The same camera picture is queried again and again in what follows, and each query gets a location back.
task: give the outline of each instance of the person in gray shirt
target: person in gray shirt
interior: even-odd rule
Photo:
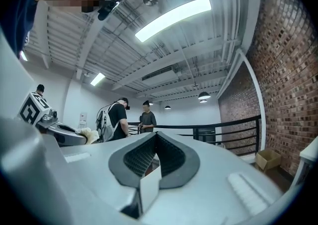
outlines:
[[[153,132],[154,127],[157,126],[156,117],[150,111],[149,101],[143,104],[144,113],[141,115],[141,123],[139,124],[141,133]]]

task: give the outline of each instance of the black lampshade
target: black lampshade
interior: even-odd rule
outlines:
[[[210,98],[210,97],[211,97],[211,96],[210,96],[207,92],[202,92],[202,93],[199,94],[198,99],[199,99],[199,100],[204,100],[204,99],[208,99],[208,98]]]

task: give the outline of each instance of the air vent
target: air vent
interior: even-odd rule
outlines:
[[[174,72],[173,67],[169,66],[144,76],[142,78],[142,81],[148,86],[155,86],[176,79],[178,79],[177,74]]]

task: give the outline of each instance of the brown box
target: brown box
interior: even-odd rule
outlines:
[[[273,150],[265,149],[256,154],[255,162],[263,171],[267,171],[280,165],[281,155]]]

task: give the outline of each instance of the backpack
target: backpack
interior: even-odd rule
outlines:
[[[114,133],[119,125],[118,121],[115,127],[113,127],[109,118],[109,111],[113,108],[115,104],[120,103],[115,102],[109,105],[106,111],[102,111],[100,113],[99,118],[97,120],[97,131],[99,134],[100,142],[106,142],[111,140],[114,137]]]

